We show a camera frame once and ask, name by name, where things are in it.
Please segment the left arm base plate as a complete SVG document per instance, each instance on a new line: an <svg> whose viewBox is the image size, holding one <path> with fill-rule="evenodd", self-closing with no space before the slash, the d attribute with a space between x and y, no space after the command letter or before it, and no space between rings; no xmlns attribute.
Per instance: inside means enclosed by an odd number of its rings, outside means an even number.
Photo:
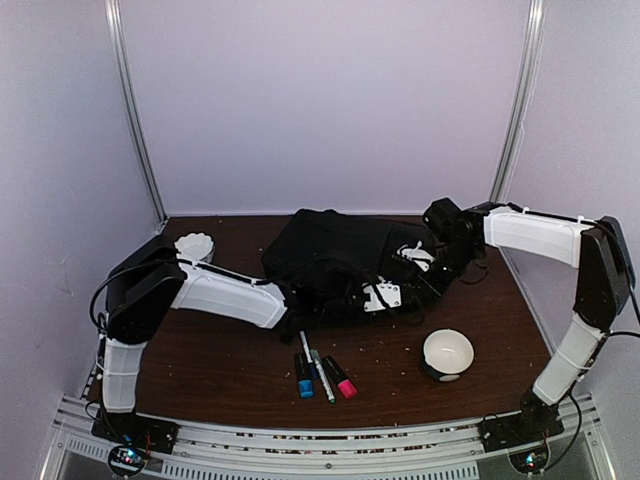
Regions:
<svg viewBox="0 0 640 480"><path fill-rule="evenodd" d="M93 436L137 449L171 454L179 426L175 422L137 414L107 415L93 423Z"/></svg>

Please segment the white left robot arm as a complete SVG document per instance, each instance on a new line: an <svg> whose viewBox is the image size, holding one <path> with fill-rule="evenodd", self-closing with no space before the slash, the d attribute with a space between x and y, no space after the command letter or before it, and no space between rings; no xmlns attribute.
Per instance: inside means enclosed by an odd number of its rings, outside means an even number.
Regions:
<svg viewBox="0 0 640 480"><path fill-rule="evenodd" d="M283 275L256 278L185 254L169 238L156 236L114 267L89 303L101 341L104 425L123 444L143 436L143 421L133 414L142 357L172 310L264 330L299 330L331 313L362 313L367 301L364 283L344 261L319 258Z"/></svg>

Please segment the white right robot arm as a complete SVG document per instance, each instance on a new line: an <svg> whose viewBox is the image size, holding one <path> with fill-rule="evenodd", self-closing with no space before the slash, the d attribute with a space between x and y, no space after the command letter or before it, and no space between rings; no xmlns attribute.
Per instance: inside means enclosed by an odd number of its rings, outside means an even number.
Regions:
<svg viewBox="0 0 640 480"><path fill-rule="evenodd" d="M515 203L461 208L449 198L422 215L436 245L419 278L438 299L487 248L539 257L572 271L570 322L551 359L521 398L512 430L535 440L556 419L561 400L595 361L625 307L638 306L634 266L619 220L543 213Z"/></svg>

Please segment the black student backpack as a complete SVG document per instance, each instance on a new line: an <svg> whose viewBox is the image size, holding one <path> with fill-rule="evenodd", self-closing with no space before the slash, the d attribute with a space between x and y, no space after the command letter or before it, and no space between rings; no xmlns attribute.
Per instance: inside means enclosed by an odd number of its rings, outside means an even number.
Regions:
<svg viewBox="0 0 640 480"><path fill-rule="evenodd" d="M414 246L418 240L424 245L438 245L434 234L417 223L334 210L297 211L261 257L267 279L285 289L290 303L289 312L277 326L281 341L289 344L299 331L323 324L366 324L376 316L367 313L363 321L291 325L298 290L336 296L353 292L364 299L364 284L390 282L400 287L402 305L383 313L426 312L435 303L422 303L417 296L417 266L395 254L398 247Z"/></svg>

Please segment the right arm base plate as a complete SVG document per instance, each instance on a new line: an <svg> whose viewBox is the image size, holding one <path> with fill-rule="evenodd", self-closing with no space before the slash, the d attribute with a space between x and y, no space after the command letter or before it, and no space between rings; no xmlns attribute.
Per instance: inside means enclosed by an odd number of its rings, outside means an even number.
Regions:
<svg viewBox="0 0 640 480"><path fill-rule="evenodd" d="M564 425L557 418L541 424L527 423L521 412L504 416L489 414L479 422L478 431L484 451L494 452L542 442L546 436L563 433Z"/></svg>

